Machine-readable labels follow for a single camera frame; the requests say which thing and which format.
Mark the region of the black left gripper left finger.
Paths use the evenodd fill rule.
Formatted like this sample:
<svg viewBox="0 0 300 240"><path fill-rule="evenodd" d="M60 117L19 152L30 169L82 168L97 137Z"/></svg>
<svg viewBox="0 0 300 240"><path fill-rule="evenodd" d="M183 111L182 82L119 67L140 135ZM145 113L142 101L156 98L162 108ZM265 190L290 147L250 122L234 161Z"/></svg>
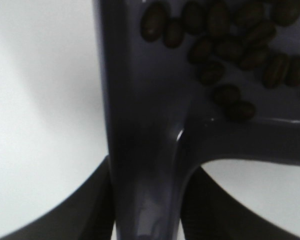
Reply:
<svg viewBox="0 0 300 240"><path fill-rule="evenodd" d="M109 240L115 207L109 160L66 200L31 223L2 236L3 240Z"/></svg>

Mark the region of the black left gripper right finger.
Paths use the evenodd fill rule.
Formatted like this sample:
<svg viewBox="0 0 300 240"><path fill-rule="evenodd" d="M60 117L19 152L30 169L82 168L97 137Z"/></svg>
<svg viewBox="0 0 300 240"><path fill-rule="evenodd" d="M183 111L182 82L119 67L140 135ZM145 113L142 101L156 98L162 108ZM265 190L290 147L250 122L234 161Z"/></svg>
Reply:
<svg viewBox="0 0 300 240"><path fill-rule="evenodd" d="M298 240L222 189L201 167L190 177L180 220L187 240Z"/></svg>

